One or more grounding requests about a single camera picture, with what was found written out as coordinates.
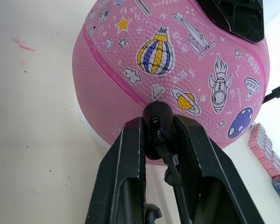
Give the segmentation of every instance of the purple planet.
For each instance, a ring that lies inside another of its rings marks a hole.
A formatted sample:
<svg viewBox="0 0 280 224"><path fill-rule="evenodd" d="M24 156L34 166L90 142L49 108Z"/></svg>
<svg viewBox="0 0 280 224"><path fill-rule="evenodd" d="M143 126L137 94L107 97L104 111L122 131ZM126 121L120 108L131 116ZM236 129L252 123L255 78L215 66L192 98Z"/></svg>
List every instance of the purple planet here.
<svg viewBox="0 0 280 224"><path fill-rule="evenodd" d="M253 117L252 107L243 109L233 120L227 136L230 139L238 137L242 132L245 132Z"/></svg>

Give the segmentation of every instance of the ringed planet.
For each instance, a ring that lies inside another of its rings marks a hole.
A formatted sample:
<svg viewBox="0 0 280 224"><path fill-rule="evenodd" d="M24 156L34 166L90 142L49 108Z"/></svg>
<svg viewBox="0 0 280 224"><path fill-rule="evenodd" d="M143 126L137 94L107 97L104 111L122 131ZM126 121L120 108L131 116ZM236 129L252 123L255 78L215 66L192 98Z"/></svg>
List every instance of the ringed planet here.
<svg viewBox="0 0 280 224"><path fill-rule="evenodd" d="M198 115L200 114L200 108L195 102L195 97L188 92L173 87L171 89L172 96L177 100L177 105L184 111L187 111L191 114Z"/></svg>

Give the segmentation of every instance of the black mount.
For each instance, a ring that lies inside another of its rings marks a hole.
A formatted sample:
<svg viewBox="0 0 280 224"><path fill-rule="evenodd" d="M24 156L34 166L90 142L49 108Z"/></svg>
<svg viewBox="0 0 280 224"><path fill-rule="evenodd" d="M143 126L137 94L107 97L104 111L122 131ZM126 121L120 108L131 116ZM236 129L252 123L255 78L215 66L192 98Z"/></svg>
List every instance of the black mount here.
<svg viewBox="0 0 280 224"><path fill-rule="evenodd" d="M161 102L127 122L100 163L85 224L153 224L145 155L162 158L181 224L263 224L231 159L195 120Z"/></svg>
<svg viewBox="0 0 280 224"><path fill-rule="evenodd" d="M265 37L262 0L197 0L223 30L253 43Z"/></svg>
<svg viewBox="0 0 280 224"><path fill-rule="evenodd" d="M263 104L274 98L280 98L280 86L278 86L276 89L273 89L272 93L265 96Z"/></svg>

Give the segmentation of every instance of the airplane sticker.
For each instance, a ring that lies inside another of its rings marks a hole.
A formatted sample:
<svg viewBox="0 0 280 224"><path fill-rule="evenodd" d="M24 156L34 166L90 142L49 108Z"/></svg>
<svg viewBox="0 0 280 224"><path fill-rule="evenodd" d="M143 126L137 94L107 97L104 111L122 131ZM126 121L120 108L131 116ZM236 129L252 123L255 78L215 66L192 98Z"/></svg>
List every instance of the airplane sticker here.
<svg viewBox="0 0 280 224"><path fill-rule="evenodd" d="M189 32L188 42L193 48L193 50L202 57L208 50L210 50L216 43L213 41L211 44L207 41L206 37L200 33L199 30L195 29L191 24L189 24L185 19L184 15L180 12L173 14L177 22L182 22L187 31Z"/></svg>

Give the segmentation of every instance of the blue and yellow striped balloon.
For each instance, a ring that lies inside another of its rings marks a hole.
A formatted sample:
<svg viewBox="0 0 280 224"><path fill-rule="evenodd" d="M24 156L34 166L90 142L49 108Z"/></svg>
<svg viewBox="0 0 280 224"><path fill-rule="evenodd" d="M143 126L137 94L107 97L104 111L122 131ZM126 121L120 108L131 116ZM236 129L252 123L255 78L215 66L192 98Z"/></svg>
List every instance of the blue and yellow striped balloon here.
<svg viewBox="0 0 280 224"><path fill-rule="evenodd" d="M162 26L154 38L146 42L137 54L137 64L144 72L163 75L174 67L174 52L168 41L167 27Z"/></svg>

